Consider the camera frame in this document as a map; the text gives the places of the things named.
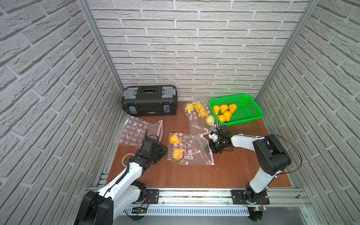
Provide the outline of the dotted zip bag with pears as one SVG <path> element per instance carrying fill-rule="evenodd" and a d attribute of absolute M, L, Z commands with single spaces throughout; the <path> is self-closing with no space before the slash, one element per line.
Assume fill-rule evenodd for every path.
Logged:
<path fill-rule="evenodd" d="M 122 146 L 135 146 L 139 149 L 143 143 L 145 133 L 155 140 L 161 141 L 163 135 L 163 120 L 150 123 L 139 117 L 126 116 L 121 123 L 118 144 Z"/>

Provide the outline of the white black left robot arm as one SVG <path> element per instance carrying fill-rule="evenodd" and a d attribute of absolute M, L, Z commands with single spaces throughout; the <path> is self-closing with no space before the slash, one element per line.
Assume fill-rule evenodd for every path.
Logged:
<path fill-rule="evenodd" d="M 167 154 L 157 135 L 147 135 L 140 149 L 127 162 L 125 169 L 98 191 L 89 191 L 80 204 L 75 225 L 112 225 L 115 219 L 132 203 L 143 203 L 146 185 L 140 178 L 151 165 Z"/>

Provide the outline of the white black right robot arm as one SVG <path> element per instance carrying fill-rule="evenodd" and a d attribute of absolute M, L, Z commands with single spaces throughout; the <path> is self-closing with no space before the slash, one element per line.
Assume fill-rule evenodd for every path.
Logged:
<path fill-rule="evenodd" d="M 256 153 L 260 168 L 247 184 L 244 199 L 254 204 L 264 198 L 265 192 L 273 179 L 281 174 L 291 163 L 291 157 L 278 140 L 277 135 L 248 136 L 232 134 L 227 126 L 217 127 L 209 134 L 209 147 L 213 153 L 222 153 L 226 148 L 244 148 Z"/>

